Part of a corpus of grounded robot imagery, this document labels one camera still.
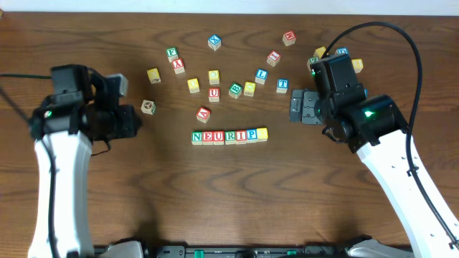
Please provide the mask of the green R block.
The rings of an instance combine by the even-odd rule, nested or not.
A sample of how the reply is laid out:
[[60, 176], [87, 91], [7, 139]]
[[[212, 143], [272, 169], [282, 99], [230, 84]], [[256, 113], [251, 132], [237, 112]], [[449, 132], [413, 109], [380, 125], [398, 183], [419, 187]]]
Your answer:
[[225, 144], [226, 145], [231, 145], [235, 144], [237, 142], [236, 140], [236, 132], [235, 131], [225, 131], [224, 132], [224, 139], [225, 139]]

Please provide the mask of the blue P block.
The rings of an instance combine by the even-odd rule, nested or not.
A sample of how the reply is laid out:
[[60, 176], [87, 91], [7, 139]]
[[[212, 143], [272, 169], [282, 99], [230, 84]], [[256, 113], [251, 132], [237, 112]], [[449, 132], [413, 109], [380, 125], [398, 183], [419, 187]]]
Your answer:
[[257, 142], [257, 129], [247, 129], [246, 130], [247, 134], [247, 142], [248, 143], [256, 143]]

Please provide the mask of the green N block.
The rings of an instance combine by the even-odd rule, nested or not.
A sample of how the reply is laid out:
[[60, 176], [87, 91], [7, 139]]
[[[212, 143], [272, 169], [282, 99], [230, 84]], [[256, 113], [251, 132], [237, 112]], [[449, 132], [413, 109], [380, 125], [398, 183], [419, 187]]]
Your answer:
[[203, 132], [193, 131], [191, 133], [191, 143], [193, 145], [202, 145], [203, 144]]

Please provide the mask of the yellow S block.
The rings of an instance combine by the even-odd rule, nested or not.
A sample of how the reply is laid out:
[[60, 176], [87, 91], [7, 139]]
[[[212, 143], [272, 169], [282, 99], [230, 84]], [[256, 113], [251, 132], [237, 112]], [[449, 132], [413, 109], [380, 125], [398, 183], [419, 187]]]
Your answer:
[[267, 128], [258, 128], [257, 129], [257, 141], [263, 142], [267, 141], [269, 138], [268, 129]]

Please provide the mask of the red E block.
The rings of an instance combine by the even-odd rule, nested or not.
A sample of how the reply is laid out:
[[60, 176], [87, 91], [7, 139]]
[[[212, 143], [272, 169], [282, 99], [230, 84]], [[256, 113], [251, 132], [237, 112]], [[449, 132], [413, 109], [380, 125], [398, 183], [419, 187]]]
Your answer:
[[213, 145], [214, 144], [213, 132], [204, 131], [202, 133], [202, 142], [204, 145]]

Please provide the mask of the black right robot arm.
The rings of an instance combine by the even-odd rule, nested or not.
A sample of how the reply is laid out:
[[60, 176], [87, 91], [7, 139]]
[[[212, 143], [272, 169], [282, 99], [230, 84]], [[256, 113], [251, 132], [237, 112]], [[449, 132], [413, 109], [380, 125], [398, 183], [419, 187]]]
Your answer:
[[290, 120], [323, 126], [372, 172], [415, 257], [457, 257], [458, 220], [420, 160], [409, 125], [387, 95], [368, 97], [347, 54], [312, 57], [315, 90], [294, 90]]

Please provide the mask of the picture face wooden block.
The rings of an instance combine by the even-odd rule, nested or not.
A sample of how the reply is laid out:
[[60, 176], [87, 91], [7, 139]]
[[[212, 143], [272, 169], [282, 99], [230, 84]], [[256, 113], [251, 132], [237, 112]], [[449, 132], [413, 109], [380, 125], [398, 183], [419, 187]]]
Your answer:
[[153, 115], [156, 111], [156, 104], [154, 101], [143, 100], [141, 105], [141, 111], [148, 115]]

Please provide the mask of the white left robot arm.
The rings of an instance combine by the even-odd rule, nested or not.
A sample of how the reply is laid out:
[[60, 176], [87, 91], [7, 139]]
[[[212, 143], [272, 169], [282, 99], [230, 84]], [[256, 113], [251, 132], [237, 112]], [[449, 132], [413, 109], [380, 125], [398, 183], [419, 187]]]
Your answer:
[[142, 125], [122, 105], [128, 80], [67, 64], [51, 70], [53, 93], [29, 119], [39, 166], [37, 222], [29, 257], [95, 257], [87, 217], [93, 143], [134, 138]]

